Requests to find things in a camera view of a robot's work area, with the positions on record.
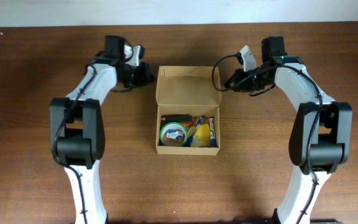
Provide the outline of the brown cardboard box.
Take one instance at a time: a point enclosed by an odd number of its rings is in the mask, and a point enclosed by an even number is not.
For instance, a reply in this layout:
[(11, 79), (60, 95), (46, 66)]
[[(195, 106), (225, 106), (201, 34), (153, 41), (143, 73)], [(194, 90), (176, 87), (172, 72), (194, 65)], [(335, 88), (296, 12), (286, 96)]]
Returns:
[[(219, 105), (222, 94), (213, 83), (220, 84), (219, 70), (212, 67), (161, 66), (158, 69), (155, 99), (157, 102), (157, 154), (215, 156), (221, 148)], [(162, 145), (161, 121), (166, 114), (190, 114), (194, 118), (205, 115), (204, 122), (214, 118), (216, 147), (170, 147)]]

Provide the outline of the blue white marker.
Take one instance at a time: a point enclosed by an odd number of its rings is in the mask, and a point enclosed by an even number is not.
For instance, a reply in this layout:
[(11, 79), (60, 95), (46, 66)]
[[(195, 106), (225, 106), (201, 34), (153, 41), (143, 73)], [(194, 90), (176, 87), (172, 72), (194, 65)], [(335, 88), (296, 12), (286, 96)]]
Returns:
[(209, 119), (209, 130), (210, 130), (210, 143), (211, 147), (216, 147), (216, 134), (215, 134), (215, 123), (214, 118), (210, 117)]

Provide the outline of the blue ballpoint pen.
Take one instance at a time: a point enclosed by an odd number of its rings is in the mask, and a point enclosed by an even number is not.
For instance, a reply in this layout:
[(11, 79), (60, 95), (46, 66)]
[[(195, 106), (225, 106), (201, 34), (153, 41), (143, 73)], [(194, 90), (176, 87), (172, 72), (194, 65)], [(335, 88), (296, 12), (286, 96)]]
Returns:
[(196, 124), (195, 124), (195, 126), (194, 126), (194, 130), (191, 132), (191, 134), (188, 135), (188, 140), (187, 140), (187, 142), (185, 143), (185, 147), (190, 147), (191, 142), (192, 142), (192, 140), (193, 140), (193, 138), (194, 138), (194, 135), (195, 135), (196, 131), (198, 130), (198, 128), (199, 128), (199, 127), (202, 125), (202, 123), (203, 123), (204, 117), (205, 117), (205, 115), (202, 115), (202, 116), (200, 116), (200, 117), (198, 118), (198, 120), (197, 120), (197, 122), (196, 122)]

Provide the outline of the red grey stapler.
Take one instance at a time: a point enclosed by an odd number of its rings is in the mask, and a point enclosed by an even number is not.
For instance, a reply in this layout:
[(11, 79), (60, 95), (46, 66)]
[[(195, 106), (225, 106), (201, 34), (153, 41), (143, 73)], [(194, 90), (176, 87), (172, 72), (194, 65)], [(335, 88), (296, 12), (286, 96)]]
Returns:
[(190, 114), (166, 114), (162, 115), (160, 118), (161, 121), (165, 123), (184, 123), (185, 125), (190, 125), (195, 122), (195, 119)]

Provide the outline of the green tape roll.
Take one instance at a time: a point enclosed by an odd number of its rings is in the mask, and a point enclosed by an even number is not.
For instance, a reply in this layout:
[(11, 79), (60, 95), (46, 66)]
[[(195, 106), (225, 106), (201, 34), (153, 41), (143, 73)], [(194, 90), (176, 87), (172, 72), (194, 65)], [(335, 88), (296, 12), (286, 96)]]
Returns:
[[(176, 130), (180, 130), (180, 131), (184, 132), (185, 136), (183, 138), (183, 141), (179, 142), (179, 141), (167, 139), (166, 132), (168, 129), (176, 129)], [(188, 131), (184, 127), (184, 125), (182, 125), (181, 123), (176, 123), (176, 122), (167, 123), (160, 130), (160, 141), (161, 141), (162, 145), (164, 145), (164, 146), (182, 147), (185, 145), (187, 140), (188, 140)]]

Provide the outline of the yellow sticky note pad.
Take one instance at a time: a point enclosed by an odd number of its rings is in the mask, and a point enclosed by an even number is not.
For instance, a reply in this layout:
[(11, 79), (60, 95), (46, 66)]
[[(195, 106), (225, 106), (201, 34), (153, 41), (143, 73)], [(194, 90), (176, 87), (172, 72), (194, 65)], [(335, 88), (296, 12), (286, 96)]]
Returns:
[(191, 147), (210, 147), (210, 127), (209, 124), (202, 124), (195, 132), (193, 139), (190, 142)]

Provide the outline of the blue white staples box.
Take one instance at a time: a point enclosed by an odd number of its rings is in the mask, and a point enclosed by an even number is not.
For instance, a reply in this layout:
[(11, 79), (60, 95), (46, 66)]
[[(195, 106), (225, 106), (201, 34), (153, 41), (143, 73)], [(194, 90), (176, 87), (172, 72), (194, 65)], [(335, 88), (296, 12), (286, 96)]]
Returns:
[(184, 132), (182, 132), (180, 130), (176, 130), (176, 129), (168, 129), (166, 132), (167, 139), (171, 139), (174, 141), (182, 142), (184, 136), (185, 136)]

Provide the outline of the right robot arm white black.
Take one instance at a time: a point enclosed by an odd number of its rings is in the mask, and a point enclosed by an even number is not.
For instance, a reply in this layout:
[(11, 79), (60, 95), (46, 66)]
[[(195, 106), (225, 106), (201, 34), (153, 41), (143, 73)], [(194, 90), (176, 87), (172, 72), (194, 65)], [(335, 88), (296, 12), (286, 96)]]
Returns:
[(261, 48), (261, 66), (248, 46), (233, 54), (242, 68), (224, 84), (224, 90), (255, 97), (279, 88), (296, 109), (288, 143), (293, 171), (285, 197), (268, 223), (308, 224), (323, 185), (349, 158), (352, 107), (320, 89), (304, 61), (287, 54), (283, 37), (267, 37)]

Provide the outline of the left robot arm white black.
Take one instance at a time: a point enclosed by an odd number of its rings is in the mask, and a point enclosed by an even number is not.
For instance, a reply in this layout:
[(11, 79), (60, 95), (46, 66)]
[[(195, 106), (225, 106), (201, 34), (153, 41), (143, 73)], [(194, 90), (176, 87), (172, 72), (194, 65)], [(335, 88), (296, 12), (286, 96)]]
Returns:
[(76, 223), (108, 222), (99, 166), (105, 150), (101, 106), (116, 86), (123, 93), (148, 85), (155, 78), (143, 62), (145, 47), (131, 45), (118, 35), (107, 35), (104, 49), (85, 67), (79, 85), (63, 98), (50, 102), (52, 158), (64, 168), (73, 193)]

